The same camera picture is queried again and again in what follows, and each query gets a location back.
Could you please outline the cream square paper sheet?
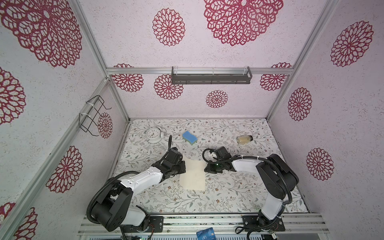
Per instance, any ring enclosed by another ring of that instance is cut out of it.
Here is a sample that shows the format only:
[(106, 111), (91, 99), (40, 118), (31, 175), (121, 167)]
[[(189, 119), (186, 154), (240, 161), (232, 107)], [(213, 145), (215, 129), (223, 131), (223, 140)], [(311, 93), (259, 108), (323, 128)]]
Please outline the cream square paper sheet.
[(204, 171), (207, 163), (199, 160), (185, 160), (186, 172), (180, 175), (180, 185), (186, 190), (204, 191), (206, 184), (206, 173)]

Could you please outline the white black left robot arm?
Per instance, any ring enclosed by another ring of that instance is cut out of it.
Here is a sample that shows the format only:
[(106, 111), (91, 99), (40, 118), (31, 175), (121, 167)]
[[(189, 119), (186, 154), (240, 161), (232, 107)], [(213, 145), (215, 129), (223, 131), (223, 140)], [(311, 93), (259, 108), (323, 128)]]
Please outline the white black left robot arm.
[(141, 207), (131, 207), (132, 199), (146, 189), (185, 172), (183, 155), (177, 148), (171, 148), (141, 173), (127, 171), (108, 179), (88, 204), (87, 219), (109, 232), (125, 226), (145, 231), (150, 225), (150, 214)]

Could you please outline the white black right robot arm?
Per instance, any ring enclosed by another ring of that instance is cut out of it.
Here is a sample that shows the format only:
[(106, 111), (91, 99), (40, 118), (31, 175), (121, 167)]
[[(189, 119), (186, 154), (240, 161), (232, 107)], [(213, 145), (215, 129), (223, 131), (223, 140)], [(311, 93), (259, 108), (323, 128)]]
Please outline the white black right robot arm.
[(222, 174), (223, 171), (259, 174), (268, 196), (258, 213), (258, 226), (270, 227), (280, 218), (285, 207), (292, 203), (292, 191), (299, 183), (296, 173), (277, 154), (260, 156), (231, 156), (225, 147), (205, 149), (202, 153), (207, 163), (206, 173)]

